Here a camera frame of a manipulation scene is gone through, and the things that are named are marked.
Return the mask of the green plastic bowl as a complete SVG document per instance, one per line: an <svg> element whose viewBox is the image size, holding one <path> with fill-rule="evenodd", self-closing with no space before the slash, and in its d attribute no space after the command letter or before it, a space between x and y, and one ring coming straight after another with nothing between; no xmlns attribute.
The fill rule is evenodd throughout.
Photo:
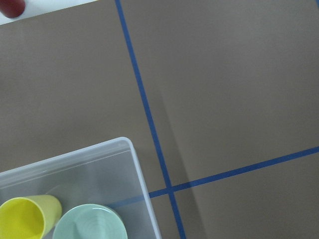
<svg viewBox="0 0 319 239"><path fill-rule="evenodd" d="M66 212L55 226L54 239L127 239L121 217L111 208L83 204Z"/></svg>

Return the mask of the yellow plastic cup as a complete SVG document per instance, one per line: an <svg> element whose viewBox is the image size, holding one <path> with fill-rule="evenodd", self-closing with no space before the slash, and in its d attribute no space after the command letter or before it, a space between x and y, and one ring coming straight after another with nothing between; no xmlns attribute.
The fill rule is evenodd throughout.
<svg viewBox="0 0 319 239"><path fill-rule="evenodd" d="M59 200L51 195L12 198L0 206L2 239L42 239L62 215Z"/></svg>

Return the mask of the clear plastic storage box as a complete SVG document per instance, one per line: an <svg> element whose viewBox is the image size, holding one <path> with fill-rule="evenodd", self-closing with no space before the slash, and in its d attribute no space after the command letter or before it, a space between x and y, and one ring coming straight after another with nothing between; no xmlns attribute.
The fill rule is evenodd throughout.
<svg viewBox="0 0 319 239"><path fill-rule="evenodd" d="M118 137L2 172L0 200L49 194L63 212L99 204L116 211L131 239L161 238L132 142Z"/></svg>

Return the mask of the red cylinder bottle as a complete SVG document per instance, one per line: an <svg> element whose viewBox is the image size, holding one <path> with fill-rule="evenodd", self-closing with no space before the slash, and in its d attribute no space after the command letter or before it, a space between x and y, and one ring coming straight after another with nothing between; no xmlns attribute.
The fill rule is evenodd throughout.
<svg viewBox="0 0 319 239"><path fill-rule="evenodd" d="M0 0L0 12L8 18L21 16L25 10L24 0Z"/></svg>

